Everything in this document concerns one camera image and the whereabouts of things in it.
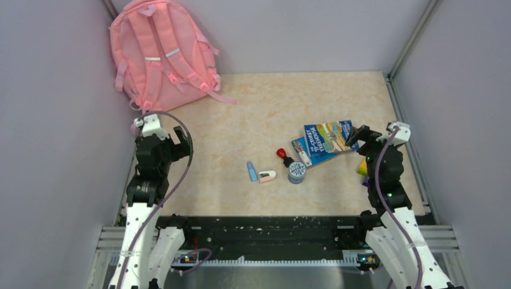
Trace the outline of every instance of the backpack strap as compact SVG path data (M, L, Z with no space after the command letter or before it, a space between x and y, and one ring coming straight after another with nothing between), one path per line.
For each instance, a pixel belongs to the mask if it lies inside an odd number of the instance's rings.
M209 47L209 50L211 51L212 54L219 56L220 50L213 47L213 45L211 45L211 43L209 43L209 41L207 40L206 36L204 36L202 33L197 32L199 31L199 28L197 28L195 23L193 23L193 27L195 30L195 35L197 36L197 41L205 43ZM216 85L215 87L213 87L213 90L217 92L218 90L220 90L221 83L220 75L218 75L218 73L216 72L215 58L211 54L205 54L204 51L202 52L202 57L204 58L204 62L206 64L206 70L208 71L209 75L211 75L211 77L216 81Z
M124 73L126 72L126 68L128 68L128 63L123 59L117 67L117 75L115 76L115 90L118 92L121 92L124 86Z
M131 23L131 27L137 36L140 50L145 60L146 70L146 85L141 101L137 103L142 108L142 111L151 110L154 103L160 95L161 89L161 72L162 65L160 62L160 54L158 48L154 44L154 37L152 30L147 21L156 10L154 4L149 4L141 9L138 9L138 13L128 13L128 20Z
M179 45L175 38L174 29L170 15L168 13L167 3L158 3L156 5L156 11L152 14L158 36L160 37L161 45L166 53L166 57L169 60L172 67L176 70L185 81L189 84L202 90L204 93L212 96L213 98L226 102L229 104L235 104L235 99L223 97L216 93L213 87L210 87L188 64L184 59L183 54L179 49Z

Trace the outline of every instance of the blue book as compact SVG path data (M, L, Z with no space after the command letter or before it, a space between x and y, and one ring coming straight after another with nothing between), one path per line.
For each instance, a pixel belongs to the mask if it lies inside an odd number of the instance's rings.
M305 141L309 156L320 157L359 149L358 143L351 147L346 145L351 127L351 120L305 125Z
M296 151L296 154L298 155L298 158L300 158L301 162L305 164L306 167L312 167L317 164L321 164L324 161L327 161L331 158L334 158L338 156L339 154L328 154L328 155L322 155L320 157L310 157L307 154L307 151L305 149L306 147L306 141L304 137L298 138L291 142L291 145Z

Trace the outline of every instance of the yellow object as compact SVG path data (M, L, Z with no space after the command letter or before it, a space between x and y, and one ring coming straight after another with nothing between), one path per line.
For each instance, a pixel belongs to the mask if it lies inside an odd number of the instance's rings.
M359 175L367 176L367 163L366 160L363 160L357 169L357 173Z

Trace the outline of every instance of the beige floor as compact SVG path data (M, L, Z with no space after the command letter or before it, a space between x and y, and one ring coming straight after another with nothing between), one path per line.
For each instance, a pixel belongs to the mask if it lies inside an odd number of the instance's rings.
M356 168L363 157L349 153L307 171L302 184L287 180L276 156L303 124L351 119L383 132L395 113L381 72L264 73L222 76L221 94L238 99L228 105L206 97L172 110L190 129L195 147L192 167L162 215L303 216L358 215L371 209ZM162 117L167 129L175 122ZM416 214L424 214L405 154L402 183ZM251 182L246 162L274 170L277 179ZM186 160L171 166L171 186Z

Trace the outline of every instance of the cable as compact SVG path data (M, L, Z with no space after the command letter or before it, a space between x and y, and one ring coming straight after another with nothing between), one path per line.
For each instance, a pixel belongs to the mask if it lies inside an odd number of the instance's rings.
M208 252L208 255L206 256L206 258L204 258L202 261L200 261L197 265L193 266L192 268L190 268L190 269L188 269L186 271L183 271L183 274L193 272L193 271L197 270L200 265L204 264L209 258L211 258L211 256L213 255L213 252L210 249L208 249L208 248L200 248L200 249L197 249L197 250L193 250L191 252L188 252L188 253L186 253L184 255L181 255L181 256L175 258L174 260L172 260L172 263L174 264L176 261L179 261L179 260L183 259L185 256L188 256L188 255L197 255L197 258L199 258L199 253L200 252Z
M133 241L131 241L131 244L128 248L128 251L131 252L133 250L133 248L135 247L135 244L137 243L137 240L139 239L140 235L142 234L142 231L144 230L144 228L147 226L147 224L149 223L149 221L152 219L152 217L154 217L154 215L156 215L156 212L163 207L163 204L165 204L165 202L172 196L172 194L177 190L177 188L181 185L181 183L183 182L184 180L184 177L186 176L186 174L188 173L188 170L190 169L190 165L192 164L192 157L193 157L193 142L192 142L192 136L190 135L190 131L188 130L188 128L186 127L186 125L184 125L184 123L178 119L177 117L175 117L174 115L170 114L170 113L167 113L167 112L164 112L164 111L149 111L147 113L144 113L143 115L141 115L139 117L139 120L142 120L144 117L146 116L149 116L151 114L161 114L161 115L164 115L164 116L168 116L172 119L174 119L177 123L179 123L179 125L181 127L183 127L184 131L186 132L186 137L188 138L188 142L190 144L190 157L188 158L188 164L186 164L186 168L184 169L184 172L183 174L181 175L181 177L179 178L179 180L177 181L177 183L174 185L174 187L171 189L171 191L158 203L158 205L154 208L153 211L151 211L151 213L149 214L149 216L147 217L147 219L142 223L142 225L140 226L139 230L137 231L137 233L135 234L135 237L133 237ZM121 267L121 272L119 274L119 280L117 281L117 289L121 289L121 285L122 285L122 281L123 281L123 278L124 278L124 273L126 272L126 267L128 267L128 260L130 259L130 256L127 255L125 258L124 258L124 261L122 262L122 267Z
M398 219L394 216L394 214L392 213L392 210L387 205L387 202L385 202L385 198L383 197L383 193L381 192L381 189L380 189L380 165L381 165L381 161L383 159L383 156L385 155L385 152L387 151L387 149L389 148L390 144L392 143L392 140L394 139L394 137L396 136L396 134L400 130L399 127L397 127L397 126L395 126L394 128L395 128L394 132L392 132L392 134L390 135L389 139L387 139L387 142L383 146L383 149L381 150L380 155L378 156L378 160L376 161L376 170L375 170L376 191L378 192L378 197L380 198L381 203L385 207L385 211L387 211L387 213L389 213L389 216L396 223L396 225L399 228L399 230L401 230L401 232L403 233L404 237L406 238L408 244L413 244L412 238L410 237L408 232L403 228L403 226L399 223ZM421 256L419 255L419 250L417 250L417 248L415 246L412 247L412 250L413 250L413 254L415 255L415 258L417 259L417 267L419 268L419 273L418 273L418 276L417 276L417 282L415 283L415 287L414 288L415 289L420 289L421 282L422 282L422 274L423 274L423 271L422 271L422 260L421 260Z
M392 281L392 278L391 278L391 279L389 280L389 285L387 285L387 289L392 288L392 283L393 283L393 281Z

